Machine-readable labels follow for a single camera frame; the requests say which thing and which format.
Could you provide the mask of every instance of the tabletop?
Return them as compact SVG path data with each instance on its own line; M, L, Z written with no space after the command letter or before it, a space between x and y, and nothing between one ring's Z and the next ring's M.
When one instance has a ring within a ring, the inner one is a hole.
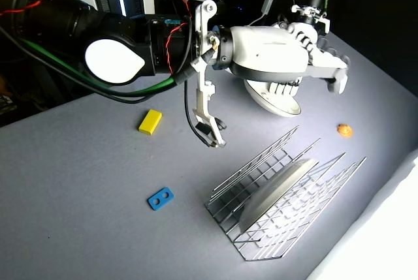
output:
M328 39L351 58L346 90L333 95L324 81L303 79L294 118L262 109L231 74L208 72L210 112L228 125L224 148L207 148L189 130L182 87L138 105L89 95L1 128L1 278L305 279L418 145L418 99ZM137 130L150 108L163 113L152 136ZM336 132L340 123L353 127L352 138ZM290 150L321 138L312 158L346 152L342 166L368 159L288 255L245 262L204 203L297 125ZM153 211L146 200L163 187L174 199Z

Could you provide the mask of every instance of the metal wire rack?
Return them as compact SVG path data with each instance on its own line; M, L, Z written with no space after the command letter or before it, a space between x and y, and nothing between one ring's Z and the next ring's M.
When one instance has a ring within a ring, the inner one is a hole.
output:
M284 149L297 127L258 154L219 184L206 208L245 260L281 258L302 237L338 191L361 167L358 163L337 174L330 171L345 153L315 167L292 186L259 220L241 232L240 215L247 200L286 164L300 159L316 140L292 158Z

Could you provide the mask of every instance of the blue block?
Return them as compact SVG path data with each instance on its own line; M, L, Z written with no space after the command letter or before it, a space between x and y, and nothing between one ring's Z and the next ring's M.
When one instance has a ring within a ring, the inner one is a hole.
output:
M170 191L168 187L160 190L155 193L148 199L148 204L153 210L159 210L166 203L170 202L174 198L174 194Z

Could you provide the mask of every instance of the orange object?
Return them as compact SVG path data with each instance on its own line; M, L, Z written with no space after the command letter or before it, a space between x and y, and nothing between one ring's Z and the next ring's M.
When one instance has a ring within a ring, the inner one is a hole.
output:
M349 125L338 125L337 131L344 138L351 138L354 133L353 128L351 128Z

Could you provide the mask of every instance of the yellow block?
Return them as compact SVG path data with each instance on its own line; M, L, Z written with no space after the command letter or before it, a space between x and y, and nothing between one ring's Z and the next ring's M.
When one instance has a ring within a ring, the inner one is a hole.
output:
M139 126L139 131L148 135L153 134L162 117L163 114L161 112L150 109L150 111L146 114L144 121Z

